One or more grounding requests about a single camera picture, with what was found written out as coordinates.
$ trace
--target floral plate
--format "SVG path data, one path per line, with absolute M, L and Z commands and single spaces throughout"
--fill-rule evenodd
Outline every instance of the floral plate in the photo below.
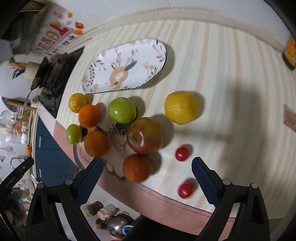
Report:
M 82 88 L 86 94 L 136 89 L 163 68 L 166 47 L 154 38 L 143 38 L 101 52 L 88 65 Z

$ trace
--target orange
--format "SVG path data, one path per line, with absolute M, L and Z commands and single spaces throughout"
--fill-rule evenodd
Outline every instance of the orange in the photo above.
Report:
M 148 157 L 139 154 L 128 156 L 122 166 L 124 176 L 133 183 L 146 180 L 150 175 L 151 168 L 152 164 Z
M 69 17 L 69 18 L 73 17 L 73 13 L 67 12 L 67 17 Z
M 76 34 L 76 35 L 81 35 L 81 34 L 83 34 L 83 31 L 82 31 L 82 29 L 77 28 L 77 29 L 73 30 L 73 33 Z
M 98 108 L 92 104 L 83 106 L 78 113 L 78 120 L 82 127 L 93 128 L 100 120 Z
M 90 156 L 102 156 L 109 150 L 108 138 L 100 131 L 92 131 L 84 138 L 84 149 Z
M 87 99 L 82 93 L 72 94 L 69 98 L 68 106 L 74 113 L 79 113 L 80 109 L 85 105 L 87 105 Z

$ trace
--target cabinet door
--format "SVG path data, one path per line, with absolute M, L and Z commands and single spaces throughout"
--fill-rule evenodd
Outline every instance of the cabinet door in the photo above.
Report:
M 37 132 L 36 132 L 36 149 L 52 149 L 60 150 L 60 146 L 56 143 L 51 136 L 42 120 L 38 119 Z
M 37 179 L 47 186 L 62 184 L 74 178 L 74 163 L 62 150 L 36 150 Z

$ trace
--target gas stove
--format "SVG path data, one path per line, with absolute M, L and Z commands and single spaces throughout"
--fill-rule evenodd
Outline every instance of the gas stove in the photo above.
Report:
M 83 49 L 84 47 L 70 54 L 65 53 L 49 66 L 40 95 L 40 102 L 54 118 L 57 117 L 66 84 Z

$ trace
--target mandarin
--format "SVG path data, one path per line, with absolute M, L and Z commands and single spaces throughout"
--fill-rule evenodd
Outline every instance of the mandarin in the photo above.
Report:
M 84 138 L 84 149 L 93 157 L 100 157 L 109 150 L 108 138 L 100 131 L 91 131 Z
M 78 120 L 84 128 L 93 128 L 99 122 L 100 118 L 100 111 L 92 104 L 83 106 L 78 114 Z
M 133 183 L 146 180 L 150 175 L 151 169 L 152 164 L 148 157 L 139 154 L 128 156 L 122 166 L 124 176 Z

